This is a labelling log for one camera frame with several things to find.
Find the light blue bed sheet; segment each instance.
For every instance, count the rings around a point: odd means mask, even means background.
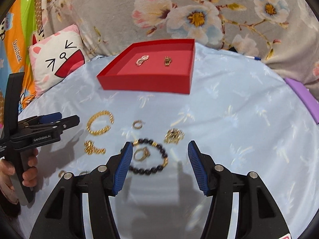
[[[231,172],[257,172],[285,217],[292,238],[307,227],[319,207],[319,130],[291,88],[263,63],[228,51],[196,44],[190,95],[104,91],[96,75],[113,59],[93,60],[53,87],[20,114],[62,112],[77,114],[80,125],[69,129],[54,145],[39,150],[39,187],[34,205],[22,207],[19,223],[26,238],[42,206],[59,181],[61,170],[79,175],[105,164],[126,141],[149,138],[163,142],[165,134],[179,128],[185,138],[165,145],[169,164],[151,176],[127,175],[123,190],[110,198],[121,239],[199,239],[211,198],[199,191],[187,157],[187,144],[195,140],[202,153]],[[86,125],[96,112],[114,115],[109,132],[91,136]],[[140,130],[132,128],[143,120]],[[109,124],[101,117],[92,126]],[[84,142],[92,140],[105,155],[87,155]],[[160,154],[133,165],[153,167]],[[84,200],[87,239],[92,239],[87,200]],[[234,197],[229,238],[234,238],[238,195]]]

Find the gold brooch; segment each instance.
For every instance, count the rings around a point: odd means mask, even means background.
[[[180,129],[172,128],[169,131],[167,131],[164,142],[166,144],[178,144],[180,140],[184,139],[184,135],[185,134]]]
[[[101,112],[98,112],[98,113],[95,113],[92,117],[90,117],[89,121],[87,122],[87,131],[91,134],[91,135],[94,135],[94,136],[98,136],[98,135],[101,135],[101,134],[104,134],[106,133],[107,131],[110,130],[110,126],[106,126],[100,130],[97,130],[97,131],[93,131],[91,130],[91,125],[92,123],[100,116],[103,116],[103,115],[109,115],[110,116],[110,122],[111,124],[114,123],[114,117],[112,115],[111,112],[109,111],[101,111]]]
[[[170,57],[165,57],[164,63],[165,63],[165,66],[169,67],[169,64],[172,63],[172,59]]]
[[[136,158],[136,154],[140,151],[143,151],[143,155],[141,158]],[[151,155],[151,153],[149,152],[149,150],[147,149],[147,147],[144,147],[144,148],[140,148],[140,149],[137,149],[134,153],[134,160],[135,161],[138,161],[138,162],[142,162],[144,161],[147,157],[149,157]]]
[[[136,65],[137,66],[140,66],[141,64],[143,64],[146,60],[148,60],[150,56],[148,55],[145,55],[145,56],[142,56],[141,58],[139,58],[137,61],[136,61]]]
[[[135,120],[133,122],[133,128],[134,129],[141,129],[143,127],[143,124],[145,124],[145,122],[143,122],[142,120]]]
[[[86,141],[85,143],[84,143],[84,146],[85,146],[85,149],[84,149],[84,151],[85,151],[85,153],[87,153],[88,155],[91,155],[91,154],[105,154],[105,148],[96,148],[95,146],[94,146],[94,143],[91,141],[91,140],[89,140],[89,141]]]

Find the black bead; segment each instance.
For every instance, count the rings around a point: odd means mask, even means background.
[[[139,174],[144,174],[145,173],[145,170],[143,168],[141,168],[140,170],[138,170],[138,173]]]
[[[152,168],[151,168],[151,172],[152,172],[152,173],[157,173],[156,167],[152,167]]]
[[[161,171],[164,169],[164,167],[161,166],[161,165],[159,165],[159,166],[156,167],[156,169],[157,169],[159,172],[161,172]]]

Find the hand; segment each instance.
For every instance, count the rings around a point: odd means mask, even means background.
[[[38,164],[38,155],[39,151],[37,149],[33,149],[33,156],[30,156],[28,159],[28,165],[31,167],[26,172],[22,174],[23,182],[22,184],[26,187],[34,187],[37,185],[37,175],[38,170],[35,167]],[[14,187],[12,186],[10,176],[15,173],[15,169],[11,163],[8,161],[1,159],[0,160],[0,179],[4,181],[4,183],[14,191]]]

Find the red box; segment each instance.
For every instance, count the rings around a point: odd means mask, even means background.
[[[144,55],[149,59],[136,65]],[[164,58],[172,62],[167,67]],[[104,90],[130,90],[189,94],[195,60],[195,40],[167,39],[134,43],[98,75]]]

